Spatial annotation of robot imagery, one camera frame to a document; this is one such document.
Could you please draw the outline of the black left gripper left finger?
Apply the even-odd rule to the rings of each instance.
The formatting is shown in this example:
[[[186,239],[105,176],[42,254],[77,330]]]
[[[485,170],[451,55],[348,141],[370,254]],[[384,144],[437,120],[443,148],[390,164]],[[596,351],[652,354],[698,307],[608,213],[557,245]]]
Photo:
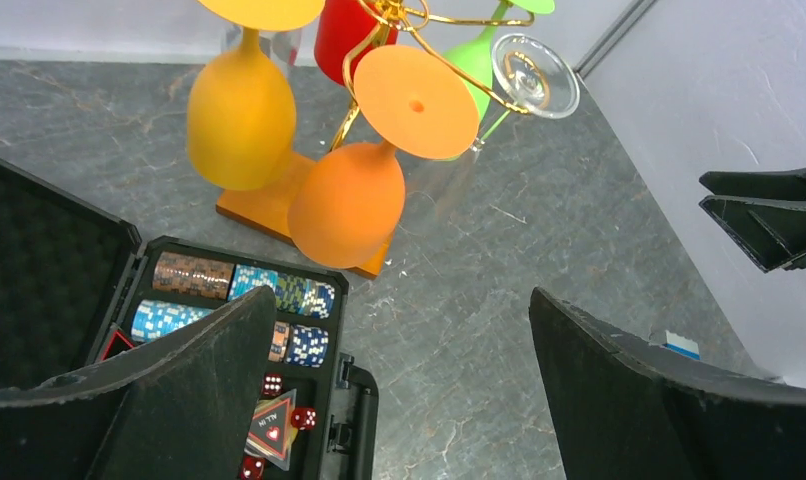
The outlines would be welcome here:
[[[38,387],[0,390],[0,479],[232,479],[276,320],[261,287]]]

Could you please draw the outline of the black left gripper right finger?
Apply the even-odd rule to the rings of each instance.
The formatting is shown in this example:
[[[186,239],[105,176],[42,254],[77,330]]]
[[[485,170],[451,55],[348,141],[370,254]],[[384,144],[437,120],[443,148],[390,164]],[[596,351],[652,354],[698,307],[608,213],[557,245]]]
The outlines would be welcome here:
[[[652,344],[542,288],[534,347],[570,479],[806,479],[806,389]]]

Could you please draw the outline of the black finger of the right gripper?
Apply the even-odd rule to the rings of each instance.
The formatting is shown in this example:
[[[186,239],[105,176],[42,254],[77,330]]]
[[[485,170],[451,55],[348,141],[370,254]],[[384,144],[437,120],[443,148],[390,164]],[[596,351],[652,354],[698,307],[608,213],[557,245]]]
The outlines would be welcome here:
[[[699,206],[762,271],[806,269],[806,200],[710,195]]]
[[[704,173],[699,182],[715,195],[806,200],[806,167],[788,171]]]

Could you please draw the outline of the orange wine glass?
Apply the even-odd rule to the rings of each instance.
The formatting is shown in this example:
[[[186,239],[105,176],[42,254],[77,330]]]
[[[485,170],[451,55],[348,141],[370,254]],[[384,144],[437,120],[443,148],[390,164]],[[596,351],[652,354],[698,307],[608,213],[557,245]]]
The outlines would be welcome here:
[[[312,261],[338,269],[368,261],[401,218],[406,184],[396,152],[446,160],[462,154],[479,128],[463,80],[415,47],[388,45],[366,54],[353,89],[380,142],[349,143],[326,154],[287,214],[295,246]]]

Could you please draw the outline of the clear wine glass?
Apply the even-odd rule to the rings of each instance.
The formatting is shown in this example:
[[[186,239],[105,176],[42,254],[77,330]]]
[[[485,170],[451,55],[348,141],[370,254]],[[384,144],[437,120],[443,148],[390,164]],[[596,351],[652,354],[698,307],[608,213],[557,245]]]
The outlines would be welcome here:
[[[575,74],[558,54],[533,37],[521,33],[500,37],[491,50],[491,70],[510,103],[528,114],[563,119],[579,106]],[[461,155],[414,163],[406,183],[402,229],[425,236],[451,219],[474,184],[485,141],[507,116],[501,114]]]

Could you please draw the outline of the yellow wine glass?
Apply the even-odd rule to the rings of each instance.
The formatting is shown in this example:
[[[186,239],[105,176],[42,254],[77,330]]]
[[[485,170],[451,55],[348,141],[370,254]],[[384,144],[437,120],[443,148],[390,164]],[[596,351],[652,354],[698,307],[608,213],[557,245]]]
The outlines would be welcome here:
[[[225,190],[255,190],[277,179],[290,159],[296,104],[287,78],[262,51],[263,31],[311,23],[321,1],[206,1],[241,26],[239,44],[197,75],[187,103],[187,154],[196,171]]]

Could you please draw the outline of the green wine glass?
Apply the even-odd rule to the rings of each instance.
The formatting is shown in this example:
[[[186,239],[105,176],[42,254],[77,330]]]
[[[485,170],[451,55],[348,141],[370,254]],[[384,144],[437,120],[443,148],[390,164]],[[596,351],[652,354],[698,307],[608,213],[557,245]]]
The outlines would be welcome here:
[[[505,20],[506,12],[513,6],[528,12],[527,20]],[[555,10],[553,0],[498,1],[489,20],[458,19],[447,17],[442,23],[465,26],[481,26],[481,32],[468,42],[456,45],[443,53],[443,57],[473,79],[489,89],[493,86],[491,47],[498,26],[529,26],[534,15],[548,15]]]

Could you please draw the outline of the red wine glass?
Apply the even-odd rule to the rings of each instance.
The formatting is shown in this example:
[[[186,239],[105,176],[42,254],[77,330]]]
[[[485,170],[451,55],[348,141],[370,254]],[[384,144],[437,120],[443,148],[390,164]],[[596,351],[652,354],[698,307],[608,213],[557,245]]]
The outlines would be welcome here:
[[[330,80],[344,86],[342,65],[345,55],[376,25],[376,20],[357,1],[326,1],[319,17],[314,58]]]

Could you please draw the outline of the blue white toy block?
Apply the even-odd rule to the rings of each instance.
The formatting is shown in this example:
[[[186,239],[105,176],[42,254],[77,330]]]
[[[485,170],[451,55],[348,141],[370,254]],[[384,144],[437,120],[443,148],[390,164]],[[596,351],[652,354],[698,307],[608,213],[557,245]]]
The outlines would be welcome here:
[[[688,358],[694,360],[700,359],[698,343],[674,332],[668,330],[664,332],[663,345],[669,350],[675,351]]]

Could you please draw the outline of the black poker chip case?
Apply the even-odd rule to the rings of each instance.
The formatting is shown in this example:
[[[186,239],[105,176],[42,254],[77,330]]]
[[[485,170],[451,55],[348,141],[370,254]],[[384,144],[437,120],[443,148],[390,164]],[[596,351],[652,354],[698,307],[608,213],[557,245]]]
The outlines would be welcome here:
[[[343,275],[136,227],[0,159],[0,390],[165,337],[252,290],[276,320],[237,475],[369,479],[379,394],[340,350]]]

